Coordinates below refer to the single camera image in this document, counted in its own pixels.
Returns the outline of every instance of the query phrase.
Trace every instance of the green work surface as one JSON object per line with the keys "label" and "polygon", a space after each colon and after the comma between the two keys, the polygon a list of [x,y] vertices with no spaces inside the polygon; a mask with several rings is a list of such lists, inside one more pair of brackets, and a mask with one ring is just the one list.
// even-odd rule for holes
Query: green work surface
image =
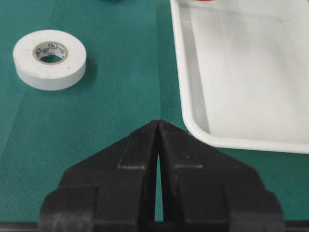
{"label": "green work surface", "polygon": [[[1,0],[0,28],[0,221],[37,220],[65,169],[152,119],[185,129],[168,0]],[[85,45],[75,86],[40,91],[17,77],[14,44],[42,29]],[[308,155],[222,150],[259,171],[287,219],[309,219]]]}

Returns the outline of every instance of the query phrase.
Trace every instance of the white plastic tray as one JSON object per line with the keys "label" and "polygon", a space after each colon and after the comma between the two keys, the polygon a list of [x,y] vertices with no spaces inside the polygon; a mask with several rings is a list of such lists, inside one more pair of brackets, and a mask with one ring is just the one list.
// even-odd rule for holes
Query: white plastic tray
{"label": "white plastic tray", "polygon": [[309,153],[309,2],[170,2],[188,130],[217,147]]}

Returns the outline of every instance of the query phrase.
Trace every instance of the black plastic part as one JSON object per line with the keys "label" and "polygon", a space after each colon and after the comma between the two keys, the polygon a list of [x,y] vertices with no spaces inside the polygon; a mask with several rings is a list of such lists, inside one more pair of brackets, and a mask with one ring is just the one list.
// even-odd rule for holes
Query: black plastic part
{"label": "black plastic part", "polygon": [[38,230],[148,231],[158,154],[164,223],[157,231],[285,231],[278,200],[255,169],[163,120],[68,169],[45,199]]}

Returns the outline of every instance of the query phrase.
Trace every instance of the tape roll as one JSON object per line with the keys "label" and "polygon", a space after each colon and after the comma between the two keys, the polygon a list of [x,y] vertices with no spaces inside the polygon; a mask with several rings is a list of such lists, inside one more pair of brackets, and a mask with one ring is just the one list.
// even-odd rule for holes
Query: tape roll
{"label": "tape roll", "polygon": [[[55,55],[61,60],[42,61]],[[84,75],[86,49],[74,36],[59,30],[40,30],[22,37],[13,58],[19,78],[41,90],[60,90],[73,86]]]}

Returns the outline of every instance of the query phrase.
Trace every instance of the dark object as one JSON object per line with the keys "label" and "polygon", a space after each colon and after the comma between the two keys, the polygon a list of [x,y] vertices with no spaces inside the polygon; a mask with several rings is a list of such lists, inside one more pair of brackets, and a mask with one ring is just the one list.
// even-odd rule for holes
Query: dark object
{"label": "dark object", "polygon": [[[163,223],[154,222],[158,154]],[[162,120],[69,168],[38,229],[27,226],[0,232],[308,231],[307,222],[285,223],[255,169]]]}

